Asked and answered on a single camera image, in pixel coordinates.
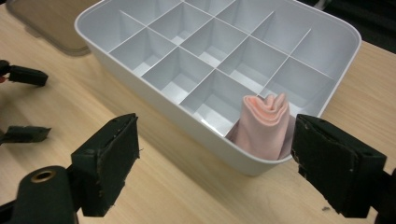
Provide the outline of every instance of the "table surface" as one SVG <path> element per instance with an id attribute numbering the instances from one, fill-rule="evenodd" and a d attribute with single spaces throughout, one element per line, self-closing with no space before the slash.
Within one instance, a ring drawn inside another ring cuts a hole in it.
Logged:
<path id="1" fill-rule="evenodd" d="M 0 146 L 0 204 L 16 198 L 21 179 L 70 154 L 110 119 L 136 113 L 141 159 L 103 218 L 80 223 L 374 223 L 338 215 L 290 160 L 259 176 L 237 173 L 159 111 L 119 83 L 92 54 L 64 55 L 31 35 L 0 6 L 0 59 L 49 74 L 45 87 L 0 86 L 0 129 L 51 127 L 38 144 Z M 396 167 L 396 55 L 368 43 L 331 99 L 323 119 L 388 156 Z"/>

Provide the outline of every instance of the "white plastic tray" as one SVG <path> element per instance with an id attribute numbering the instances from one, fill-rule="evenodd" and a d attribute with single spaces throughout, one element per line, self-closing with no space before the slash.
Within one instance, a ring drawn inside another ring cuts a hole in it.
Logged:
<path id="1" fill-rule="evenodd" d="M 242 97 L 285 92 L 290 114 L 319 117 L 360 44 L 333 16 L 290 0 L 105 0 L 76 30 L 120 81 L 226 163 L 258 175 L 225 138 Z"/>

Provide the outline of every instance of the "crumpled pink fabric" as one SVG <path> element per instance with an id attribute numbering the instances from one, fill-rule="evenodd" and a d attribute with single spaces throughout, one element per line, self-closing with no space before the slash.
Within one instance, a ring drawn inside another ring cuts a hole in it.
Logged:
<path id="1" fill-rule="evenodd" d="M 277 97 L 270 94 L 265 99 L 245 96 L 236 125 L 227 137 L 246 152 L 269 161 L 287 156 L 288 149 L 282 150 L 286 133 L 290 132 L 290 109 L 285 93 Z"/>

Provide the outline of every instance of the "black clamp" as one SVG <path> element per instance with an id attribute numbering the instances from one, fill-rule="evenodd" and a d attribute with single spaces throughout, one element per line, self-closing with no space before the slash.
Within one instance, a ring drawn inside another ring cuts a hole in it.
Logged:
<path id="1" fill-rule="evenodd" d="M 50 128 L 36 126 L 10 126 L 6 133 L 0 136 L 0 145 L 3 143 L 37 143 L 44 141 Z"/>
<path id="2" fill-rule="evenodd" d="M 307 115 L 297 115 L 291 155 L 299 173 L 344 217 L 367 217 L 375 224 L 396 223 L 396 169 L 383 169 L 387 157 L 354 136 Z"/>
<path id="3" fill-rule="evenodd" d="M 68 168 L 24 177 L 17 199 L 0 205 L 0 223 L 74 224 L 80 208 L 85 217 L 104 217 L 140 158 L 136 122 L 135 114 L 114 118 L 71 154 Z"/>
<path id="4" fill-rule="evenodd" d="M 0 77 L 9 74 L 8 80 L 36 86 L 45 86 L 48 75 L 32 68 L 10 65 L 8 61 L 0 60 Z"/>

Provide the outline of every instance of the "tray compartment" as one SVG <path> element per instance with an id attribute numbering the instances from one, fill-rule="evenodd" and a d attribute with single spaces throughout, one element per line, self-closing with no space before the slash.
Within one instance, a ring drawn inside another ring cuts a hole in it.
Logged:
<path id="1" fill-rule="evenodd" d="M 359 43 L 358 36 L 350 30 L 319 17 L 291 56 L 338 79 Z"/>
<path id="2" fill-rule="evenodd" d="M 211 17 L 187 4 L 180 4 L 149 27 L 179 45 Z"/>
<path id="3" fill-rule="evenodd" d="M 232 1 L 233 0 L 186 0 L 185 2 L 198 7 L 212 16 L 216 16 L 230 5 Z"/>
<path id="4" fill-rule="evenodd" d="M 285 4 L 271 13 L 252 35 L 290 54 L 311 29 L 315 16 L 300 6 Z"/>
<path id="5" fill-rule="evenodd" d="M 238 121 L 242 98 L 248 94 L 254 93 L 215 70 L 180 105 L 214 132 L 225 136 Z"/>
<path id="6" fill-rule="evenodd" d="M 213 67 L 177 48 L 142 76 L 166 98 L 179 104 Z"/>
<path id="7" fill-rule="evenodd" d="M 287 55 L 249 37 L 219 65 L 219 70 L 259 93 L 286 59 Z"/>
<path id="8" fill-rule="evenodd" d="M 130 68 L 134 75 L 141 77 L 175 47 L 169 40 L 146 28 L 110 54 Z"/>
<path id="9" fill-rule="evenodd" d="M 121 1 L 119 7 L 137 21 L 149 25 L 179 3 L 179 0 L 129 0 Z"/>
<path id="10" fill-rule="evenodd" d="M 217 67 L 246 37 L 232 26 L 212 19 L 180 46 Z"/>
<path id="11" fill-rule="evenodd" d="M 334 86 L 335 81 L 332 78 L 288 58 L 260 96 L 266 97 L 270 93 L 278 95 L 285 92 L 290 103 L 290 113 L 296 117 L 298 113 L 319 113 Z"/>
<path id="12" fill-rule="evenodd" d="M 87 38 L 106 52 L 144 28 L 140 22 L 119 10 L 117 2 L 108 2 L 104 7 L 99 7 L 97 13 L 84 18 L 80 27 Z"/>
<path id="13" fill-rule="evenodd" d="M 217 18 L 251 34 L 267 16 L 283 3 L 282 0 L 236 0 Z"/>

